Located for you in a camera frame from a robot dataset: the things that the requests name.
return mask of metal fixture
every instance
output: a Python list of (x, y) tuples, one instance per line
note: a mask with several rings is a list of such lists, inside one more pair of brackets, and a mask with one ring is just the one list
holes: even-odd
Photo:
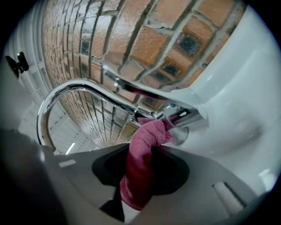
[[(148, 91), (144, 88), (138, 87), (135, 84), (118, 77), (118, 75), (116, 75), (115, 72), (112, 71), (108, 66), (104, 66), (104, 69), (107, 75), (109, 75), (115, 81), (116, 86), (135, 94), (140, 94), (145, 97), (158, 99), (169, 104), (174, 104), (176, 107), (173, 106), (171, 108), (172, 110), (169, 108), (165, 109), (163, 112), (148, 112), (145, 109), (138, 109), (128, 102), (121, 101), (121, 99), (114, 93), (105, 93), (101, 86), (97, 85), (91, 80), (68, 80), (54, 88), (54, 90), (48, 94), (39, 109), (37, 117), (37, 136), (40, 144), (47, 145), (55, 150), (55, 146), (50, 138), (48, 130), (50, 111), (60, 97), (71, 91), (87, 91), (93, 94), (95, 97), (109, 101), (110, 103), (114, 104), (115, 107), (118, 107), (134, 116), (135, 123), (137, 123), (138, 117), (146, 117), (153, 120), (166, 118), (168, 123), (170, 123), (173, 127), (186, 127), (190, 123), (204, 118), (204, 116), (202, 116), (195, 107), (189, 104), (180, 102), (176, 99), (167, 98), (163, 95), (157, 94), (154, 91)], [(178, 142), (176, 141), (175, 144), (181, 144), (187, 138), (188, 129), (181, 129), (180, 133), (181, 138), (174, 138), (175, 140), (180, 140)]]

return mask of white ceiling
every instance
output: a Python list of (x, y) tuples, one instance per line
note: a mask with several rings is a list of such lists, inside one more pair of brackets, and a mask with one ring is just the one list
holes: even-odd
[[(23, 51), (29, 70), (20, 75), (19, 82), (33, 99), (28, 110), (23, 113), (19, 131), (37, 140), (37, 113), (44, 98), (52, 89), (45, 70), (41, 49), (41, 23), (46, 1), (38, 1), (29, 13), (19, 22), (6, 44), (5, 55), (17, 61), (18, 52)], [(55, 154), (65, 154), (75, 143), (69, 154), (95, 150), (97, 147), (73, 123), (61, 104), (57, 103), (50, 114), (49, 130), (57, 150)]]

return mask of pink towel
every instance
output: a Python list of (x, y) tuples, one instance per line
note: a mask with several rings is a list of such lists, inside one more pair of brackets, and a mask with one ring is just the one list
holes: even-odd
[(172, 126), (166, 120), (140, 118), (139, 123), (143, 125), (132, 138), (127, 153), (126, 173), (120, 182), (122, 201), (135, 210), (142, 210), (152, 196), (154, 171), (151, 147), (172, 140), (168, 132)]

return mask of chrome faucet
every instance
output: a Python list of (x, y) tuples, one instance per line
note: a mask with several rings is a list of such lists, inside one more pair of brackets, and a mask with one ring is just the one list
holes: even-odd
[(39, 139), (39, 143), (41, 145), (47, 145), (55, 150), (55, 146), (50, 138), (49, 130), (48, 130), (48, 120), (50, 116), (50, 111), (57, 100), (69, 93), (71, 91), (86, 91), (93, 94), (95, 97), (101, 98), (112, 103), (115, 107), (129, 113), (132, 115), (132, 121), (134, 123), (138, 123), (139, 117), (146, 117), (152, 120), (158, 120), (166, 118), (167, 121), (177, 130), (174, 130), (173, 135), (181, 135), (183, 137), (176, 137), (175, 139), (180, 139), (177, 141), (177, 144), (181, 144), (188, 135), (187, 126), (197, 120), (202, 118), (205, 119), (205, 115), (203, 113), (199, 113), (198, 108), (194, 105), (190, 105), (176, 99), (167, 98), (163, 94), (165, 92), (159, 90), (148, 90), (145, 87), (139, 87), (139, 85), (130, 83), (120, 77), (114, 70), (111, 69), (107, 64), (103, 65), (104, 73), (110, 76), (111, 79), (114, 80), (114, 86), (120, 87), (126, 91), (133, 92), (135, 94), (143, 95), (145, 97), (158, 99), (163, 102), (173, 104), (175, 107), (167, 107), (161, 112), (149, 112), (145, 109), (141, 109), (138, 107), (134, 107), (132, 104), (121, 101), (121, 99), (111, 92), (106, 92), (105, 90), (95, 83), (94, 81), (88, 79), (73, 79), (68, 80), (56, 88), (54, 88), (43, 101), (37, 117), (37, 136)]

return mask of brick wall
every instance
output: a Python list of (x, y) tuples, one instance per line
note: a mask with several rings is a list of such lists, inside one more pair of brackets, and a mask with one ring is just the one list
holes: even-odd
[[(164, 91), (189, 87), (239, 23), (238, 0), (48, 0), (42, 48), (53, 87), (88, 78), (132, 105), (155, 110), (159, 101), (116, 88), (101, 59), (114, 58), (124, 78)], [(100, 147), (125, 142), (137, 129), (130, 117), (88, 93), (61, 103)]]

